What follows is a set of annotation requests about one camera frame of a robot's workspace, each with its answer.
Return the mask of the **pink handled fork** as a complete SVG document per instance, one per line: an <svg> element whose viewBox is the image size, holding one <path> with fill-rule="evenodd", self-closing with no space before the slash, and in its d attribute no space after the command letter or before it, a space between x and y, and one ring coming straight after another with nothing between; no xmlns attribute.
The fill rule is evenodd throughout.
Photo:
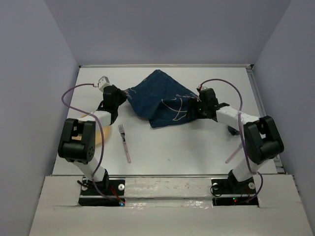
<svg viewBox="0 0 315 236"><path fill-rule="evenodd" d="M119 124L119 125L118 125L118 128L119 128L120 136L121 136L121 138L122 138L122 142L123 142L123 146L124 146L124 151L125 151L126 159L127 159L127 162L130 164L130 163L131 163L131 158L130 158L130 154L129 154L128 147L127 147L127 143L126 143L125 130L124 130L124 127L123 127L122 124Z"/></svg>

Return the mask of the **yellow plate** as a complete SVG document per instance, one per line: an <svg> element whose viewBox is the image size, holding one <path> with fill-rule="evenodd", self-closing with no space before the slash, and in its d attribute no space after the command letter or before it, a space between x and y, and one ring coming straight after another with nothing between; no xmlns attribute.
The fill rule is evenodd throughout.
<svg viewBox="0 0 315 236"><path fill-rule="evenodd" d="M95 111L92 114L89 115L84 115L81 118L79 118L80 122L85 122L85 121L95 121L95 118L92 117L92 115L95 115L101 125L102 129L100 129L99 125L96 123L96 128L95 128L95 145L100 145L101 144L101 131L104 135L104 140L106 141L110 134L111 134L111 114L109 112L105 111Z"/></svg>

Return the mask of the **blue fish placemat cloth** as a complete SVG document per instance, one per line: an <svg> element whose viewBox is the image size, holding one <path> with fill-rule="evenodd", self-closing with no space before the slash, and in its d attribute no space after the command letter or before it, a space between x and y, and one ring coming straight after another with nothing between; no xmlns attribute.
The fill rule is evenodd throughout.
<svg viewBox="0 0 315 236"><path fill-rule="evenodd" d="M133 111L148 120L151 128L192 121L187 117L188 101L197 95L159 69L125 93Z"/></svg>

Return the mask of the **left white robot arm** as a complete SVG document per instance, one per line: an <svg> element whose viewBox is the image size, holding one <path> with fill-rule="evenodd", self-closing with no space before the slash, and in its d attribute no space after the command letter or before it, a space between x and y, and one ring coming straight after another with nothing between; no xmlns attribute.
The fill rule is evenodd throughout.
<svg viewBox="0 0 315 236"><path fill-rule="evenodd" d="M103 100L97 110L88 113L65 102L64 97L72 90L85 83L70 88L62 95L62 103L69 109L86 116L82 119L67 118L64 121L58 156L78 167L87 179L87 188L92 188L99 195L107 198L109 174L101 167L104 156L105 135L103 127L112 125L118 117L118 108L127 100L126 93L115 85L106 85L101 89Z"/></svg>

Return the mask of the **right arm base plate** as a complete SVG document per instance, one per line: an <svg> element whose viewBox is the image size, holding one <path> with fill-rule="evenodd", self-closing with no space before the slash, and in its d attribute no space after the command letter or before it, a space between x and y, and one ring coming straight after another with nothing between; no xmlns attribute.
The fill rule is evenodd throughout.
<svg viewBox="0 0 315 236"><path fill-rule="evenodd" d="M253 177L238 182L232 171L227 178L212 179L210 193L215 207L259 205Z"/></svg>

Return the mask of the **pink handled knife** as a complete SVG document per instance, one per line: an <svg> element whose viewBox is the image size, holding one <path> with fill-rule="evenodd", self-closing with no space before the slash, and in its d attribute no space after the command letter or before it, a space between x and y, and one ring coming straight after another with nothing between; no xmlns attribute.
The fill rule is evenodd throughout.
<svg viewBox="0 0 315 236"><path fill-rule="evenodd" d="M235 151L226 159L225 164L228 164L237 154L238 152L243 148L242 145L239 145Z"/></svg>

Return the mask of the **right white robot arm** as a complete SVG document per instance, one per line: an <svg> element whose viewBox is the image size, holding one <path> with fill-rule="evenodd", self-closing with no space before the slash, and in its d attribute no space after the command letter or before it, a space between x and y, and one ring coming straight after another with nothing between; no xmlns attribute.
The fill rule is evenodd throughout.
<svg viewBox="0 0 315 236"><path fill-rule="evenodd" d="M284 151L277 126L270 116L255 117L219 103L212 88L199 92L188 101L188 118L212 119L239 132L244 158L228 173L228 177L213 187L213 194L239 194L252 177L270 159Z"/></svg>

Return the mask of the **dark blue cup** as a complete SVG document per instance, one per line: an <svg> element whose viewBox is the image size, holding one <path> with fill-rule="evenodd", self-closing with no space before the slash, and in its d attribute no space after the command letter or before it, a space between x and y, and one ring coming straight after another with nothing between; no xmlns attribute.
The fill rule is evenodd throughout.
<svg viewBox="0 0 315 236"><path fill-rule="evenodd" d="M228 129L228 132L229 132L232 136L237 136L237 135L240 134L240 132L239 132L237 129L235 129L235 128L231 127L231 126L228 126L227 129Z"/></svg>

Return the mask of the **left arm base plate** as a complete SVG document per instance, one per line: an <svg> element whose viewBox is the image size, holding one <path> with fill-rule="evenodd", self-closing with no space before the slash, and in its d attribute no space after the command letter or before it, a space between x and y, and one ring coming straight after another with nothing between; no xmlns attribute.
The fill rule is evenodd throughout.
<svg viewBox="0 0 315 236"><path fill-rule="evenodd" d="M85 177L77 183L80 186L78 205L82 207L124 207L126 204L126 180L123 178L109 179L107 188L102 182L96 182L95 188L93 182Z"/></svg>

